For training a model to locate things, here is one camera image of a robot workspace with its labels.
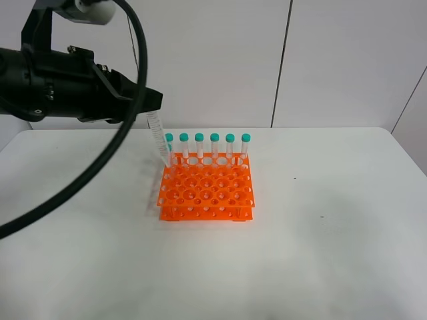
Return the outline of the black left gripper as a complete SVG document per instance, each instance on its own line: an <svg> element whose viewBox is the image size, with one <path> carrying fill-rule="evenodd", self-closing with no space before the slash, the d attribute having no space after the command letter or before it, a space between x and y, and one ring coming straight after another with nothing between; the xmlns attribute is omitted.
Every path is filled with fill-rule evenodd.
<svg viewBox="0 0 427 320"><path fill-rule="evenodd" d="M19 117L39 122L46 117L76 118L82 123L122 123L139 87L106 65L94 52L69 46L67 53L21 48L26 70L20 85ZM137 114L159 111L163 94L144 89Z"/></svg>

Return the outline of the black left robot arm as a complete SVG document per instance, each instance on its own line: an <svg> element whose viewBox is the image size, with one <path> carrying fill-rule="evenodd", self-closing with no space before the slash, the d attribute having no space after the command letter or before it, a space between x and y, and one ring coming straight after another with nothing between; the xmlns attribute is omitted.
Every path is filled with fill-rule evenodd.
<svg viewBox="0 0 427 320"><path fill-rule="evenodd" d="M28 122L46 117L82 123L125 119L136 83L114 69L96 64L90 50L1 50L1 113Z"/></svg>

